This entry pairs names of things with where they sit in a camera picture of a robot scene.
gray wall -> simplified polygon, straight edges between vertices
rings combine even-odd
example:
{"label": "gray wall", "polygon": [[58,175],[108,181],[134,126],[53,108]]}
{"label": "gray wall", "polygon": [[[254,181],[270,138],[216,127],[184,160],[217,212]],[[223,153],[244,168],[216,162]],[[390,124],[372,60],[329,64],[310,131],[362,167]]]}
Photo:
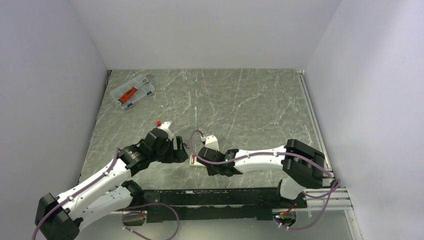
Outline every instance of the gray wall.
{"label": "gray wall", "polygon": [[341,0],[72,0],[108,69],[305,69]]}
{"label": "gray wall", "polygon": [[2,1],[0,36],[0,239],[23,240],[78,181],[107,71],[67,0]]}
{"label": "gray wall", "polygon": [[306,68],[365,239],[424,239],[424,2],[343,0]]}

table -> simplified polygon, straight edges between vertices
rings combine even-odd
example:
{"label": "table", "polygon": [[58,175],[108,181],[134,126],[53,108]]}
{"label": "table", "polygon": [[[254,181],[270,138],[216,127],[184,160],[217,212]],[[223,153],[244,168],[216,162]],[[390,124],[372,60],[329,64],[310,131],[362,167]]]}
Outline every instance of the table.
{"label": "table", "polygon": [[[137,75],[150,75],[155,95],[133,108],[115,106],[110,91]],[[116,147],[137,143],[155,121],[173,121],[176,136],[188,142],[195,129],[214,134],[221,152],[260,150],[298,139],[319,148],[305,93],[294,69],[113,70],[98,112],[80,181],[104,167]],[[196,150],[201,147],[199,137]],[[276,187],[283,171],[208,176],[204,167],[154,162],[133,177],[143,189]]]}

purple cable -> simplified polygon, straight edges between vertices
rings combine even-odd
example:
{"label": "purple cable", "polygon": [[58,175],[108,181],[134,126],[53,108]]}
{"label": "purple cable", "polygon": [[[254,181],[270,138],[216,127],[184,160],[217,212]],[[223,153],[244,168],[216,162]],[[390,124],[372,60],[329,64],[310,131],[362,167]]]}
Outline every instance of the purple cable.
{"label": "purple cable", "polygon": [[[171,240],[171,239],[173,239],[177,235],[178,229],[180,228],[180,217],[178,216],[177,212],[170,205],[167,205],[167,204],[161,203],[161,202],[153,202],[153,203],[147,203],[147,204],[143,204],[143,205],[139,205],[139,206],[126,207],[126,208],[123,208],[123,210],[140,209],[140,208],[143,208],[143,207],[155,206],[155,205],[160,205],[160,206],[164,206],[164,207],[167,207],[167,208],[171,209],[171,211],[173,212],[173,214],[176,217],[176,229],[175,229],[175,232],[170,237],[168,237],[167,239],[165,239],[165,240]],[[150,238],[148,238],[148,237],[146,237],[144,235],[141,235],[137,231],[134,231],[131,228],[125,226],[124,220],[129,215],[144,215],[144,214],[141,213],[141,212],[132,211],[132,212],[129,212],[129,213],[123,215],[122,216],[122,219],[121,219],[121,223],[122,223],[123,228],[126,229],[126,230],[128,230],[128,231],[130,231],[131,233],[139,236],[140,238],[143,238],[145,240],[152,240],[152,239],[150,239]]]}
{"label": "purple cable", "polygon": [[321,209],[321,212],[319,213],[319,215],[315,218],[315,220],[313,221],[313,222],[311,222],[309,225],[307,225],[307,226],[302,226],[302,227],[289,227],[288,228],[288,230],[294,230],[294,231],[296,231],[296,230],[305,230],[305,229],[308,229],[308,228],[310,228],[310,227],[312,227],[312,226],[314,226],[320,219],[321,219],[321,217],[324,215],[324,212],[326,211],[326,208],[327,208],[327,205],[329,204],[329,201],[330,201],[330,195],[331,195],[331,193],[333,193],[338,187],[339,187],[339,185],[340,185],[340,180],[339,179],[337,179],[334,183],[333,183],[333,186],[331,186],[331,189],[330,189],[330,191],[328,192],[329,194],[328,194],[328,197],[327,197],[327,199],[325,200],[325,203],[324,203],[324,206],[322,207],[322,209]]}
{"label": "purple cable", "polygon": [[[229,163],[232,163],[232,162],[237,161],[237,160],[245,159],[245,158],[247,158],[247,157],[249,157],[249,156],[257,156],[257,155],[274,155],[274,153],[273,153],[273,152],[261,151],[261,152],[254,152],[254,153],[251,153],[251,154],[249,154],[249,156],[247,156],[247,155],[238,156],[238,157],[233,158],[233,159],[230,159],[230,160],[228,160],[228,161],[218,161],[218,162],[215,162],[215,161],[209,161],[209,160],[206,160],[206,159],[204,159],[203,157],[199,156],[199,155],[196,153],[196,150],[195,150],[195,149],[193,149],[193,137],[195,136],[195,134],[196,134],[196,133],[199,133],[199,134],[202,136],[202,138],[205,136],[205,135],[203,134],[203,132],[202,132],[202,131],[200,131],[199,129],[194,130],[194,131],[193,131],[193,133],[192,133],[192,134],[191,134],[191,136],[190,136],[190,140],[189,140],[189,142],[188,142],[188,147],[190,148],[191,153],[192,153],[192,154],[193,154],[193,155],[194,155],[197,159],[199,159],[199,160],[201,160],[202,162],[205,162],[205,163],[207,163],[207,164],[212,164],[212,165],[223,165],[223,164],[229,164]],[[307,157],[304,157],[304,156],[302,156],[302,155],[299,155],[299,154],[296,154],[296,153],[292,153],[292,152],[277,152],[277,154],[278,154],[278,155],[286,155],[286,156],[292,156],[292,157],[295,157],[295,158],[299,158],[299,159],[301,159],[301,160],[303,160],[303,161],[305,161],[305,162],[307,162],[307,163],[311,164],[312,166],[314,166],[315,168],[317,168],[317,169],[318,169],[318,170],[320,170],[321,172],[325,173],[325,174],[327,175],[327,177],[325,177],[325,178],[332,178],[332,177],[333,177],[333,176],[332,176],[332,175],[331,175],[328,171],[326,171],[326,170],[325,170],[324,168],[322,168],[320,165],[316,164],[315,162],[313,162],[312,160],[308,159]]]}
{"label": "purple cable", "polygon": [[[113,161],[110,164],[110,166],[107,168],[106,172],[109,173],[112,168],[117,164],[118,161],[118,153],[119,153],[120,149],[117,147],[116,151],[115,151],[115,155],[113,156]],[[40,222],[37,224],[37,226],[35,227],[34,232],[32,233],[32,237],[31,240],[36,240],[36,236],[37,233],[39,232],[41,226],[44,224],[44,222],[46,222],[46,220],[50,217],[50,215],[52,215],[57,209],[59,209],[60,207],[62,207],[63,205],[65,205],[66,203],[68,203],[72,198],[75,198],[75,196],[78,196],[80,193],[84,192],[85,190],[87,190],[88,188],[91,188],[93,185],[95,185],[97,182],[99,182],[102,178],[104,178],[105,175],[102,174],[100,176],[98,176],[96,179],[94,179],[92,182],[90,182],[89,184],[87,184],[85,187],[81,188],[80,190],[76,191],[74,194],[68,196],[65,200],[63,200],[62,202],[60,202],[58,205],[56,205],[55,207],[53,207],[41,220]]]}

